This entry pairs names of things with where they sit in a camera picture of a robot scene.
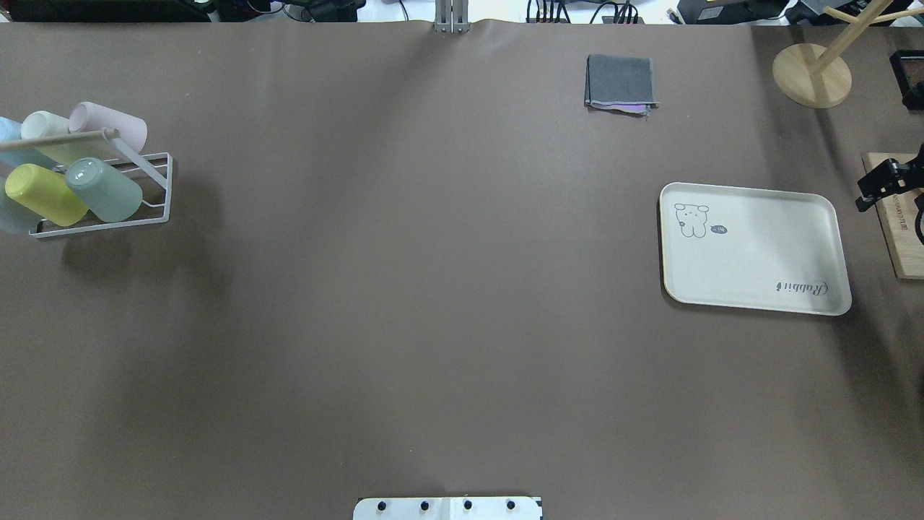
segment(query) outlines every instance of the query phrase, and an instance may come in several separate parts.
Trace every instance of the wooden mug tree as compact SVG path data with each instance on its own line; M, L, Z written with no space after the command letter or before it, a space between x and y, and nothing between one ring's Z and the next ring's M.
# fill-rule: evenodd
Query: wooden mug tree
M850 68L841 53L871 24L924 13L924 7L880 16L892 0L872 0L852 17L831 7L824 12L850 24L830 47L814 43L797 43L783 49L773 60L773 80L793 101L812 108L830 108L840 104L850 93Z

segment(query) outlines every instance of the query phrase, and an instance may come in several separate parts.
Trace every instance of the wooden stand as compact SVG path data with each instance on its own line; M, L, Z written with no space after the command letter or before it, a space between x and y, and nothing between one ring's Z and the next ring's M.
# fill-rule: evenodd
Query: wooden stand
M873 0L860 16L854 18L825 7L824 12L849 23L830 47L798 43L786 47L773 60L773 80L793 101L812 108L830 108L840 104L850 93L850 69L841 53L869 25L917 14L919 9L879 16L892 0Z
M914 154L863 154L863 166L871 171L888 158L906 163L915 158ZM876 203L876 213L882 224L882 234L889 246L892 267L900 279L924 279L924 244L915 231L915 218L918 209L915 199L922 190L912 190L901 195L892 195Z

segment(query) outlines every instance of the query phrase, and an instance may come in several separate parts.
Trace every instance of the yellow cup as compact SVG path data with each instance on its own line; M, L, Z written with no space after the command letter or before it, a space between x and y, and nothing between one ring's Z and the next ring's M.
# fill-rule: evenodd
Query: yellow cup
M6 178L6 196L58 226L71 226L87 214L87 205L72 192L64 176L48 168L22 165Z

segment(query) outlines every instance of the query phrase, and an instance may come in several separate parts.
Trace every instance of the rectangular tray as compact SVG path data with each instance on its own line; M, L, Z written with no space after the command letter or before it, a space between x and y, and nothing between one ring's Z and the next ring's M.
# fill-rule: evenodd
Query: rectangular tray
M659 203L664 288L675 300L827 316L850 308L824 197L674 182Z

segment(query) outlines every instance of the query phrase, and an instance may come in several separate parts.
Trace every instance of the gray towel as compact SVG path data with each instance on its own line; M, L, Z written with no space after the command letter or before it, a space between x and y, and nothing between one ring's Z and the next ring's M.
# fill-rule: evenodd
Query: gray towel
M654 71L645 57L590 55L584 105L601 110L648 114L654 99Z

